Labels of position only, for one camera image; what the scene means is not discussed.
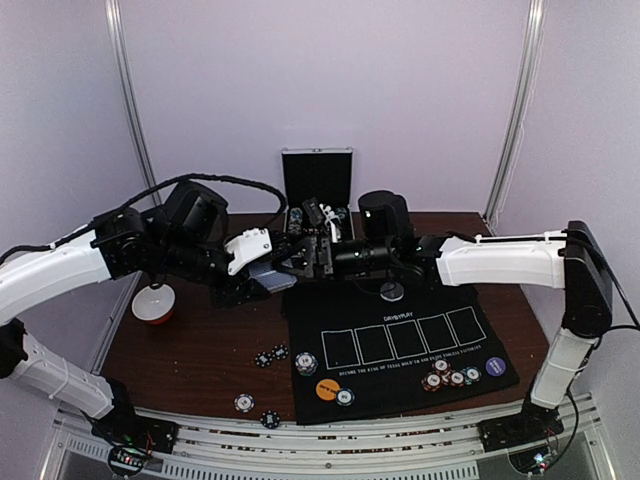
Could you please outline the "orange big blind button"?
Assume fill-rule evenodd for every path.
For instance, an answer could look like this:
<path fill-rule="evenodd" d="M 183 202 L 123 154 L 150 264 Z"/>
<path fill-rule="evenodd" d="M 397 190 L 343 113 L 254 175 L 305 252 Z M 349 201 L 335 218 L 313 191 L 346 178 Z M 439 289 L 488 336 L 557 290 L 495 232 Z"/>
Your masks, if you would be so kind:
<path fill-rule="evenodd" d="M 325 378 L 316 384 L 315 392 L 323 401 L 334 401 L 340 389 L 341 387 L 336 380 Z"/>

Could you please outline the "small chip stack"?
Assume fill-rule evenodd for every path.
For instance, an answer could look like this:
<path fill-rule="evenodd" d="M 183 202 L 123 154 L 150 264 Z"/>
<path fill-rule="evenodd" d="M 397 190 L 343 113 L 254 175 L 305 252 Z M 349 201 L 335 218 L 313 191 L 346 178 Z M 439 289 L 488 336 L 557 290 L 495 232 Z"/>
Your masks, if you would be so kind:
<path fill-rule="evenodd" d="M 312 376 L 318 367 L 316 357 L 310 352 L 301 352 L 295 357 L 295 368 L 302 376 Z"/>

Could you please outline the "grey playing card deck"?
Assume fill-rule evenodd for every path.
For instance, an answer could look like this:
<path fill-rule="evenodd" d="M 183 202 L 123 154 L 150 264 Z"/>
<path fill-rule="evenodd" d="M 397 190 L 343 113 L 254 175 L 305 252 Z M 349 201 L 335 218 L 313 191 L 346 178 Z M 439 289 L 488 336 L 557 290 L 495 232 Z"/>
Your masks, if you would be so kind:
<path fill-rule="evenodd" d="M 289 273 L 277 271 L 270 263 L 254 262 L 248 266 L 250 276 L 270 293 L 293 287 L 298 279 Z"/>

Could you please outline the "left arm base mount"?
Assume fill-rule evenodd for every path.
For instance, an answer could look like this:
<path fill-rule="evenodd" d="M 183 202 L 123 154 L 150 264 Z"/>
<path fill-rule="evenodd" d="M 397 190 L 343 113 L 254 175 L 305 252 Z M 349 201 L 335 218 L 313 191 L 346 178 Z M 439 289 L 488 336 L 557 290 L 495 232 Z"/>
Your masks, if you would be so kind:
<path fill-rule="evenodd" d="M 179 431 L 175 422 L 147 416 L 138 418 L 137 429 L 131 434 L 118 432 L 103 419 L 89 416 L 86 419 L 91 425 L 91 433 L 111 446 L 107 466 L 122 478 L 138 475 L 150 467 L 160 467 L 162 460 L 157 454 L 173 452 Z"/>

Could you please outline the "blue green fifty chip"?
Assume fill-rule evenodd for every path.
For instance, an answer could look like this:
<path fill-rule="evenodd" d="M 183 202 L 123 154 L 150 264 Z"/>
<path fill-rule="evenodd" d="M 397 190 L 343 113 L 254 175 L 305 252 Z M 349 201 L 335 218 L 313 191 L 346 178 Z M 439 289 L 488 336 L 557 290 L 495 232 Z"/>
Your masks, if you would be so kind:
<path fill-rule="evenodd" d="M 355 401 L 355 394 L 349 388 L 341 388 L 336 392 L 335 401 L 339 406 L 351 406 Z"/>

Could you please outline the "purple small blind button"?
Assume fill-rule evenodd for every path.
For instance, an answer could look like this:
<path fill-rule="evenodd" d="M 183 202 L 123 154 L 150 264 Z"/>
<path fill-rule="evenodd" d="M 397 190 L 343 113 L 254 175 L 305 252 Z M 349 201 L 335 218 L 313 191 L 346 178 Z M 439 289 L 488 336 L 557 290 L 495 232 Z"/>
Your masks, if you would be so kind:
<path fill-rule="evenodd" d="M 500 377 L 507 371 L 507 365 L 501 357 L 491 357 L 485 362 L 485 370 L 492 377 Z"/>

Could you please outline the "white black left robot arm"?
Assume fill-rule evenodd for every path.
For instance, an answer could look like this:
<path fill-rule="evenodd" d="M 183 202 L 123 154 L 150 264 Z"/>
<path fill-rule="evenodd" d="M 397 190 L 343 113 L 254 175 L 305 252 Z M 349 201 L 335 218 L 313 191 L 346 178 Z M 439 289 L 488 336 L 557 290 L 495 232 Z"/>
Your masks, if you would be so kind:
<path fill-rule="evenodd" d="M 60 399 L 105 427 L 123 444 L 144 433 L 126 387 L 68 362 L 41 344 L 19 314 L 80 287 L 135 272 L 173 275 L 208 286 L 225 304 L 250 300 L 262 286 L 246 267 L 268 257 L 275 242 L 267 226 L 234 238 L 209 236 L 226 223 L 227 201 L 206 187 L 218 181 L 286 196 L 262 182 L 230 175 L 183 174 L 165 180 L 45 245 L 18 245 L 1 257 L 1 376 Z"/>

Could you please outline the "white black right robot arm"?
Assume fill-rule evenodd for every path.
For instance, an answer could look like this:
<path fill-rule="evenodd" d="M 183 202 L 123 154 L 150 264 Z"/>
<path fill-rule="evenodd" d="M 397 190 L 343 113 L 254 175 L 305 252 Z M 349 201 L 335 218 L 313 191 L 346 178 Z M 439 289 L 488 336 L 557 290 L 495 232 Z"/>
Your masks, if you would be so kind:
<path fill-rule="evenodd" d="M 522 237 L 418 236 L 405 199 L 359 200 L 364 235 L 297 236 L 275 267 L 284 296 L 302 424 L 442 405 L 519 382 L 477 299 L 480 284 L 560 289 L 565 312 L 513 419 L 535 440 L 612 324 L 612 277 L 587 225 Z"/>

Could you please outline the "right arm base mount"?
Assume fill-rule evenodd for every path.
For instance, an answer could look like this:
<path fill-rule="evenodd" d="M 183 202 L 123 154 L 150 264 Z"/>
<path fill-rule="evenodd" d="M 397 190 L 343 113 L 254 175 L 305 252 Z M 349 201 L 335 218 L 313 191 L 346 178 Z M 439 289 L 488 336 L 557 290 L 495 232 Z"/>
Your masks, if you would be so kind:
<path fill-rule="evenodd" d="M 558 416 L 541 418 L 519 413 L 478 424 L 485 452 L 507 449 L 509 463 L 519 473 L 541 475 L 560 453 L 558 435 L 564 425 Z"/>

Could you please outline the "black orange hundred chip stack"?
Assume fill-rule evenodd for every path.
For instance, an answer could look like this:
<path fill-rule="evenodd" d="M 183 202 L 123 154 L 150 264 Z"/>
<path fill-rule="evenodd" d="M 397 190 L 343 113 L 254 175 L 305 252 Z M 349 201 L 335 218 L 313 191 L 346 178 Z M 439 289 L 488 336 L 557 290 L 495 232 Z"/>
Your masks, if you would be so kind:
<path fill-rule="evenodd" d="M 448 384 L 452 387 L 463 387 L 466 384 L 466 377 L 460 371 L 453 371 L 448 376 Z"/>

